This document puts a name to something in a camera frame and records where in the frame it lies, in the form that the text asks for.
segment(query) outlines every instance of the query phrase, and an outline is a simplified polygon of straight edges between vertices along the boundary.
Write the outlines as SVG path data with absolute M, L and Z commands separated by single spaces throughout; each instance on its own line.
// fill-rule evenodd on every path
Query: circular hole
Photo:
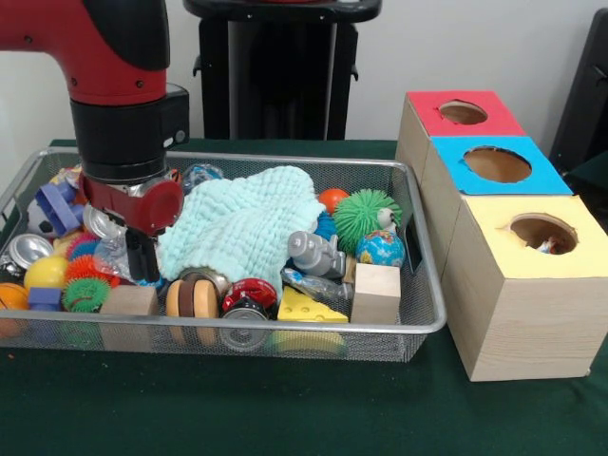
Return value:
M 532 174 L 532 166 L 515 152 L 500 147 L 476 147 L 465 153 L 465 162 L 478 176 L 489 181 L 514 183 Z
M 487 121 L 487 114 L 483 109 L 476 104 L 461 100 L 452 100 L 442 104 L 439 112 L 449 121 L 460 125 L 475 125 Z
M 567 254 L 579 242 L 574 228 L 546 214 L 519 216 L 511 223 L 511 231 L 524 240 L 526 246 L 544 254 Z

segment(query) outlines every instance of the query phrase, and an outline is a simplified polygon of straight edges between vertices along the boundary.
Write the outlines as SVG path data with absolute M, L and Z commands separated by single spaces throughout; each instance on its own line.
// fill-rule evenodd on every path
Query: blue lid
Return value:
M 572 195 L 572 190 L 530 138 L 433 137 L 432 141 L 456 188 L 466 195 Z M 531 168 L 529 176 L 509 183 L 481 177 L 465 160 L 467 153 L 480 148 L 499 149 L 519 156 Z

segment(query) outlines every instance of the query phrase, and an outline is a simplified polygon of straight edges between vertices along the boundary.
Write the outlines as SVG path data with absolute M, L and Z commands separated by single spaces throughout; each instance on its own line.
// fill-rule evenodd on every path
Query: metal wire basket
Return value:
M 75 148 L 50 148 L 29 158 L 0 199 L 2 252 L 12 237 L 26 231 L 28 204 L 37 189 L 60 168 L 78 161 Z M 331 187 L 388 192 L 404 209 L 400 236 L 409 252 L 409 265 L 401 272 L 397 321 L 381 326 L 168 317 L 163 315 L 163 302 L 160 316 L 3 311 L 0 347 L 407 362 L 428 334 L 445 325 L 446 310 L 420 195 L 412 171 L 403 164 L 189 152 L 171 152 L 168 161 L 180 171 L 197 162 L 211 163 L 227 179 L 290 164 L 310 174 L 318 193 Z M 349 301 L 335 302 L 332 307 L 350 315 Z M 3 332 L 8 325 L 18 331 Z M 7 337 L 7 333 L 18 334 Z

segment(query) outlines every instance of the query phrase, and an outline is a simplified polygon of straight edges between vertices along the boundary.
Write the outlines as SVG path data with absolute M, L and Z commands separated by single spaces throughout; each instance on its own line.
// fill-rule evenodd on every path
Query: white wall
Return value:
M 169 80 L 191 93 L 191 129 L 202 136 L 198 20 L 166 0 Z M 493 89 L 545 152 L 600 0 L 385 0 L 359 26 L 347 135 L 395 139 L 406 90 Z M 0 188 L 19 164 L 53 138 L 73 137 L 67 89 L 45 55 L 0 54 Z

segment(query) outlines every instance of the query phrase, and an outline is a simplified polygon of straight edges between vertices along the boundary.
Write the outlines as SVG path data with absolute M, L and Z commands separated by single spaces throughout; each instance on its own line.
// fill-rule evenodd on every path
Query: towel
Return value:
M 294 166 L 209 180 L 186 197 L 180 218 L 160 236 L 161 273 L 174 280 L 185 268 L 207 266 L 231 282 L 262 278 L 282 295 L 289 236 L 309 231 L 324 209 L 311 177 Z

